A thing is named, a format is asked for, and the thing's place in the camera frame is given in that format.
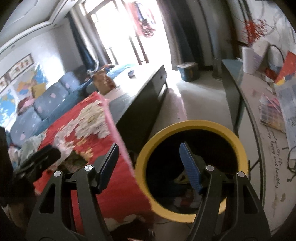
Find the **curtain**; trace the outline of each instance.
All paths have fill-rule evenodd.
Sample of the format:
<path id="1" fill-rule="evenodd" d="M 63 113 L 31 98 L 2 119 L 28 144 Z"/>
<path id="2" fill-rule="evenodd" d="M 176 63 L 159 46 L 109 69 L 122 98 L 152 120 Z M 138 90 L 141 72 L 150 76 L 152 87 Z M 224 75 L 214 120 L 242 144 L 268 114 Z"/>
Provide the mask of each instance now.
<path id="1" fill-rule="evenodd" d="M 98 56 L 86 35 L 76 11 L 72 8 L 67 15 L 70 27 L 82 59 L 83 64 L 88 70 L 89 74 L 96 72 L 99 69 Z"/>
<path id="2" fill-rule="evenodd" d="M 171 51 L 172 67 L 183 62 L 203 65 L 199 36 L 186 1 L 156 0 L 161 11 Z"/>
<path id="3" fill-rule="evenodd" d="M 87 34 L 90 42 L 93 45 L 94 51 L 96 52 L 99 59 L 99 66 L 101 67 L 105 64 L 111 63 L 111 60 L 109 59 L 109 56 L 101 42 L 98 31 L 91 17 L 87 14 L 83 4 L 76 4 L 73 9 L 75 9 L 81 25 L 83 26 L 85 33 Z"/>

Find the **yellow bucket rim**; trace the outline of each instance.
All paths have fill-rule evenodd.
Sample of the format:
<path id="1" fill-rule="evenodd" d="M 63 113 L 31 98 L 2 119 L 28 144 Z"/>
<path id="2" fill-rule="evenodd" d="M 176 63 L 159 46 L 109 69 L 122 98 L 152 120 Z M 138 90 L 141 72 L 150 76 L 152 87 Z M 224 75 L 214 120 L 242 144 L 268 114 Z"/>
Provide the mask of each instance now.
<path id="1" fill-rule="evenodd" d="M 157 215 L 165 219 L 175 221 L 175 222 L 180 222 L 180 223 L 193 223 L 196 214 L 175 213 L 161 206 L 154 199 L 154 197 L 151 195 L 148 189 L 148 186 L 146 183 L 146 167 L 152 152 L 162 141 L 164 141 L 168 137 L 178 132 L 186 131 L 186 130 L 195 130 L 195 129 L 211 131 L 223 137 L 231 145 L 231 147 L 235 152 L 235 155 L 237 157 L 237 162 L 238 162 L 238 171 L 242 171 L 246 175 L 248 175 L 248 171 L 249 171 L 247 155 L 243 145 L 241 144 L 239 138 L 231 130 L 229 130 L 223 125 L 220 125 L 212 121 L 207 121 L 207 120 L 187 120 L 187 121 L 170 125 L 162 129 L 160 132 L 156 133 L 145 144 L 145 146 L 143 147 L 143 149 L 141 150 L 137 158 L 136 167 L 135 167 L 136 181 L 140 189 L 142 190 L 142 192 L 149 199 L 152 211 L 154 213 L 156 213 Z M 220 203 L 219 214 L 225 211 L 225 207 L 226 207 L 226 199 L 224 199 Z"/>

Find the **framed picture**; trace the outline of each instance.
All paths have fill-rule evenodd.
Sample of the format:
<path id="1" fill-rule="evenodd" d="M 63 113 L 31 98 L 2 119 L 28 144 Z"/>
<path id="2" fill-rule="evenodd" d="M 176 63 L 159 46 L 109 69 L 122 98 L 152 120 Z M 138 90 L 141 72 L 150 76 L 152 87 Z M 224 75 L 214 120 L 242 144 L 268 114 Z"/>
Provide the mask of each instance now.
<path id="1" fill-rule="evenodd" d="M 31 54 L 28 54 L 26 57 L 22 58 L 18 61 L 14 66 L 8 70 L 7 74 L 10 78 L 10 81 L 13 81 L 16 77 L 18 77 L 21 73 L 23 73 L 27 68 L 34 64 L 34 60 Z"/>
<path id="2" fill-rule="evenodd" d="M 0 78 L 0 93 L 8 86 L 5 74 Z"/>

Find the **sofa cushion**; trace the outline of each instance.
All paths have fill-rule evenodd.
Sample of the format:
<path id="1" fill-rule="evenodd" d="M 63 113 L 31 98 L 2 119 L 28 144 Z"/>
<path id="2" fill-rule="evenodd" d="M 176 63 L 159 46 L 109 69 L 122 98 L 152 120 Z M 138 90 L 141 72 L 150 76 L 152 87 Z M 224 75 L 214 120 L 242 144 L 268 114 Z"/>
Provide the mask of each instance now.
<path id="1" fill-rule="evenodd" d="M 34 102 L 35 111 L 41 117 L 46 119 L 51 115 L 53 110 L 68 96 L 69 93 L 61 83 L 57 82 L 50 86 Z"/>
<path id="2" fill-rule="evenodd" d="M 33 135 L 41 122 L 41 118 L 33 107 L 19 115 L 10 130 L 13 144 L 21 147 L 23 142 Z"/>
<path id="3" fill-rule="evenodd" d="M 59 82 L 68 90 L 69 93 L 73 92 L 80 86 L 80 81 L 76 78 L 73 72 L 64 74 Z"/>
<path id="4" fill-rule="evenodd" d="M 84 96 L 80 91 L 74 91 L 70 95 L 66 97 L 62 103 L 60 103 L 57 108 L 53 110 L 51 115 L 43 120 L 37 130 L 34 132 L 34 136 L 39 135 L 43 131 L 45 131 L 51 124 L 53 124 L 58 118 L 60 118 L 63 114 L 67 113 L 71 110 L 76 104 L 80 101 L 84 100 Z"/>
<path id="5" fill-rule="evenodd" d="M 92 78 L 90 78 L 88 81 L 84 82 L 82 85 L 80 85 L 77 89 L 79 91 L 80 95 L 84 96 L 84 98 L 88 97 L 89 94 L 86 91 L 86 88 L 89 84 L 93 82 Z"/>
<path id="6" fill-rule="evenodd" d="M 50 126 L 48 118 L 45 120 L 42 120 L 41 123 L 38 125 L 37 129 L 34 131 L 32 136 L 37 136 L 41 134 L 43 131 L 45 131 Z"/>
<path id="7" fill-rule="evenodd" d="M 64 74 L 59 82 L 68 90 L 69 93 L 79 88 L 87 78 L 86 69 L 84 66 L 80 66 L 77 69 Z"/>

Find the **table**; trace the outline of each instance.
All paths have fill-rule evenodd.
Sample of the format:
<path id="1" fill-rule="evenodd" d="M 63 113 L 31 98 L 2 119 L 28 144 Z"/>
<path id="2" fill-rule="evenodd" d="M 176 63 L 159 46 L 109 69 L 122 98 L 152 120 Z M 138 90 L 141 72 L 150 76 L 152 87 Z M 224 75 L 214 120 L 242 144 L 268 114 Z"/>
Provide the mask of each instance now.
<path id="1" fill-rule="evenodd" d="M 279 230 L 278 235 L 296 221 L 296 179 L 288 180 L 293 174 L 287 169 L 286 135 L 259 121 L 261 94 L 270 99 L 274 95 L 259 77 L 243 73 L 240 61 L 223 60 L 222 63 L 223 86 L 233 129 L 249 159 L 249 179 L 260 198 L 272 234 Z"/>
<path id="2" fill-rule="evenodd" d="M 126 69 L 114 82 L 116 88 L 105 95 L 110 112 L 128 150 L 139 153 L 148 140 L 167 91 L 163 65 L 135 66 L 130 79 Z"/>

